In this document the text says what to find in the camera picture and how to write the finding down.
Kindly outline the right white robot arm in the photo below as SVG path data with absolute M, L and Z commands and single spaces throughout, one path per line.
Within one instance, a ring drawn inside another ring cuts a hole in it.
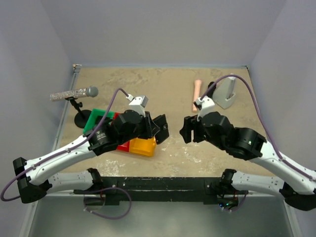
M 207 141 L 234 158 L 255 163 L 273 177 L 225 169 L 210 185 L 220 197 L 249 191 L 279 197 L 293 208 L 310 211 L 316 207 L 316 172 L 304 168 L 280 152 L 264 136 L 251 128 L 234 127 L 226 116 L 210 112 L 203 118 L 187 116 L 180 135 L 185 143 Z

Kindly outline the black leather card holder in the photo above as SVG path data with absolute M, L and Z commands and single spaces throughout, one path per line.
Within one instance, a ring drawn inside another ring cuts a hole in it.
M 155 134 L 156 144 L 160 145 L 167 138 L 169 138 L 168 123 L 166 120 L 166 115 L 159 115 L 153 119 L 154 124 L 158 127 L 158 132 Z

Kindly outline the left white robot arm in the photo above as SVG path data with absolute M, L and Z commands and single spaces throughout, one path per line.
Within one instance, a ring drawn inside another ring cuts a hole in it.
M 98 120 L 90 130 L 73 142 L 42 157 L 13 161 L 19 199 L 32 203 L 49 193 L 65 190 L 81 190 L 96 194 L 102 189 L 101 176 L 96 169 L 78 174 L 61 174 L 60 171 L 83 160 L 100 156 L 117 149 L 135 138 L 154 138 L 161 143 L 168 137 L 165 115 L 152 118 L 149 112 L 140 115 L 134 110 Z

